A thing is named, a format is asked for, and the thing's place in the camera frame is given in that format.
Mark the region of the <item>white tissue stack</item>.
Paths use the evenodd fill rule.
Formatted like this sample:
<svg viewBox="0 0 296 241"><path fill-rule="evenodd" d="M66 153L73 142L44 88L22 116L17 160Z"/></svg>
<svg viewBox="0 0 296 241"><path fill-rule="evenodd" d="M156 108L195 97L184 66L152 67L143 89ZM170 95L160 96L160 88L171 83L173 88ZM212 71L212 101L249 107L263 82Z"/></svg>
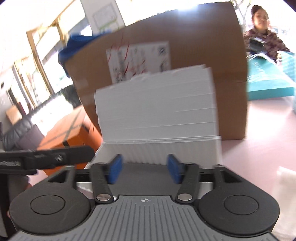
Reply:
<svg viewBox="0 0 296 241"><path fill-rule="evenodd" d="M279 240L295 240L295 171L279 167L273 188L280 216L273 229Z"/></svg>

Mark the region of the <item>flat teal box lid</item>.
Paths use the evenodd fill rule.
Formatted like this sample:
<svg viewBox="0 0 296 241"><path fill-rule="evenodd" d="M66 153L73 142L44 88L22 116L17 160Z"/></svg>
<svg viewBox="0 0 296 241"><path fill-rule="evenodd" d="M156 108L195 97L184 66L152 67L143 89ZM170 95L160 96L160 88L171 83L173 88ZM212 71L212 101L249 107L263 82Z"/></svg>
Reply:
<svg viewBox="0 0 296 241"><path fill-rule="evenodd" d="M247 57L248 100L263 100L295 95L295 82L265 54Z"/></svg>

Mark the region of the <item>white plastic storage box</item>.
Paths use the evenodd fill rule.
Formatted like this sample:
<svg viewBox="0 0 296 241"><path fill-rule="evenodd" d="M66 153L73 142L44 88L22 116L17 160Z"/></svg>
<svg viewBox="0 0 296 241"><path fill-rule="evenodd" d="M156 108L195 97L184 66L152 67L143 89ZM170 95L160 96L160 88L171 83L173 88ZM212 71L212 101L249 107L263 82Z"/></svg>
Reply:
<svg viewBox="0 0 296 241"><path fill-rule="evenodd" d="M123 158L110 186L118 195L175 195L168 155L211 168L221 162L221 137L212 70L197 65L96 90L103 143L92 164Z"/></svg>

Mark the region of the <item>dark leather sofa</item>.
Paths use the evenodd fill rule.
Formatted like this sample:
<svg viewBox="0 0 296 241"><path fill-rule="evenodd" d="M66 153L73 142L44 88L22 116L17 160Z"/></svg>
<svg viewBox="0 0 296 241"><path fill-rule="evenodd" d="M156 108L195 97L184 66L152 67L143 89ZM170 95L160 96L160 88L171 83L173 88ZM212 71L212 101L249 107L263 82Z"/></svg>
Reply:
<svg viewBox="0 0 296 241"><path fill-rule="evenodd" d="M72 105L73 108L81 105L74 85L69 85L55 93L40 106L31 111L31 113L17 121L13 127L3 134L4 150L19 150L20 145L18 145L18 142L33 128L34 125L41 128L42 122L47 121L48 123L52 123L53 118L66 113L65 105L69 104Z"/></svg>

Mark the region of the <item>large teal box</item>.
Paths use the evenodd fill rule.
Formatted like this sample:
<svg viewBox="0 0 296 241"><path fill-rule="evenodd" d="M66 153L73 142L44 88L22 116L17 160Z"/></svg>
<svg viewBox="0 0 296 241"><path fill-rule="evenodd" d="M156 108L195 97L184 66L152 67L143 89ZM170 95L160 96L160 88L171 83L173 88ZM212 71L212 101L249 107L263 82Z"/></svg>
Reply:
<svg viewBox="0 0 296 241"><path fill-rule="evenodd" d="M277 63L282 71L295 82L295 54L287 51L278 51Z"/></svg>

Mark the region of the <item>blue cloth behind box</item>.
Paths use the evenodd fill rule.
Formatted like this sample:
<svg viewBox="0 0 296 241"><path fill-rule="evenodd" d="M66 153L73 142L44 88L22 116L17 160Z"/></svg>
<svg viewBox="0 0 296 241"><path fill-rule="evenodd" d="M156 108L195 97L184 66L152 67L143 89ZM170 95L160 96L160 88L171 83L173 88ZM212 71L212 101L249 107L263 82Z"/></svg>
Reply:
<svg viewBox="0 0 296 241"><path fill-rule="evenodd" d="M58 62L63 67L65 74L68 78L70 78L71 76L69 75L66 69L66 62L71 57L73 57L79 50L81 50L83 47L85 47L92 41L110 33L111 31L106 31L92 36L73 34L69 37L67 45L58 54Z"/></svg>

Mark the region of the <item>seated person in background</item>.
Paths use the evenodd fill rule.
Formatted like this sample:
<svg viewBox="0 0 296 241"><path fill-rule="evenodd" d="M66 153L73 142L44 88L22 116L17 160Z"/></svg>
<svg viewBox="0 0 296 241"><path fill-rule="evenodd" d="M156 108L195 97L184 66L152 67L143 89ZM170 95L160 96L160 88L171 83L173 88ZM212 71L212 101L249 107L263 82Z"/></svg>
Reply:
<svg viewBox="0 0 296 241"><path fill-rule="evenodd" d="M253 5L251 8L251 19L253 27L243 34L247 54L251 53L250 41L254 38L258 38L264 42L263 51L274 62L277 61L278 51L291 52L277 34L268 28L269 17L263 7Z"/></svg>

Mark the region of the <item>brown cardboard box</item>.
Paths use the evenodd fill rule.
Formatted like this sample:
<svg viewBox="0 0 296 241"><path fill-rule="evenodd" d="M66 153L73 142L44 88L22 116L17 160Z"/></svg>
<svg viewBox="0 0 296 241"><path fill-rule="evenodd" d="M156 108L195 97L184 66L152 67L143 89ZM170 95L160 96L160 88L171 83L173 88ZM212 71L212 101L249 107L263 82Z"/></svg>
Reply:
<svg viewBox="0 0 296 241"><path fill-rule="evenodd" d="M99 37L65 63L86 113L98 123L94 93L111 85L106 51L166 41L171 68L206 65L216 89L219 133L223 140L245 137L247 61L232 3L201 4L191 11L167 11Z"/></svg>

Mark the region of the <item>orange cardboard box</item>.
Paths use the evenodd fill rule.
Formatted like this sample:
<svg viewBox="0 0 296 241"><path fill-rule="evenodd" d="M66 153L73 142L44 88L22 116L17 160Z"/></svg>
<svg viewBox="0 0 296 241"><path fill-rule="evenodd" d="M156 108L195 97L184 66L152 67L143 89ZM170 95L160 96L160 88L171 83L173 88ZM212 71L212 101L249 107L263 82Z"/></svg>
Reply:
<svg viewBox="0 0 296 241"><path fill-rule="evenodd" d="M90 146L98 150L102 136L93 125L83 106L75 108L60 119L38 146L38 150L49 150L72 146Z"/></svg>

